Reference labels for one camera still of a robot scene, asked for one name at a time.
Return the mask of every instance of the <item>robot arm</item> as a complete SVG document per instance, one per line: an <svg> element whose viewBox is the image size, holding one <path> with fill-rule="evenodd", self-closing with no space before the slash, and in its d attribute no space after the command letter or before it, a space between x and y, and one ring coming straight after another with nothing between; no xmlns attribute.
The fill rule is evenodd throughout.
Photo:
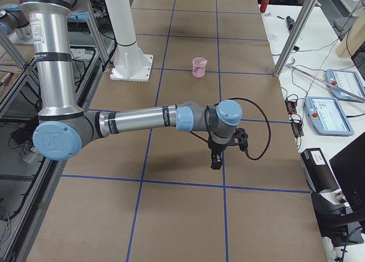
<svg viewBox="0 0 365 262"><path fill-rule="evenodd" d="M169 105L125 112L87 112L76 104L67 18L87 11L86 0L19 0L30 17L43 108L33 134L37 150L53 160L76 155L89 142L109 134L176 126L180 131L207 131L212 168L222 165L227 146L246 148L247 135L236 127L241 106L225 100L213 106Z"/></svg>
<svg viewBox="0 0 365 262"><path fill-rule="evenodd" d="M29 21L16 4L6 4L0 7L0 30L5 35L10 35L15 30L23 41L31 38Z"/></svg>

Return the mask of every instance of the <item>pink cup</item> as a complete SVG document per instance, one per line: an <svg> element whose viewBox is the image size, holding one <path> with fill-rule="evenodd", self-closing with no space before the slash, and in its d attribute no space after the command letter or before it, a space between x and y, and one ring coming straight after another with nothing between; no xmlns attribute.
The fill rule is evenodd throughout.
<svg viewBox="0 0 365 262"><path fill-rule="evenodd" d="M193 76L196 78L201 78L205 74L205 66L207 60L204 58L194 58L193 59Z"/></svg>

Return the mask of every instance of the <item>white stand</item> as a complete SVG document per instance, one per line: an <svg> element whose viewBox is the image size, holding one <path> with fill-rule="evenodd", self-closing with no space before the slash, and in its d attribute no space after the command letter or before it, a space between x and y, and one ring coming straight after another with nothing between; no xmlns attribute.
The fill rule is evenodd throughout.
<svg viewBox="0 0 365 262"><path fill-rule="evenodd" d="M147 82L153 55L145 55L138 48L129 0L105 0L118 43L112 80Z"/></svg>

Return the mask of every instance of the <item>black monitor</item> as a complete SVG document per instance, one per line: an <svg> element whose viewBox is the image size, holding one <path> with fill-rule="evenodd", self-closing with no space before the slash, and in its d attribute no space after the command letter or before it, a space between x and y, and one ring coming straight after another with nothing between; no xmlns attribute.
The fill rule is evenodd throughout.
<svg viewBox="0 0 365 262"><path fill-rule="evenodd" d="M365 228L365 133L330 159L330 165L353 210L345 221L358 221Z"/></svg>

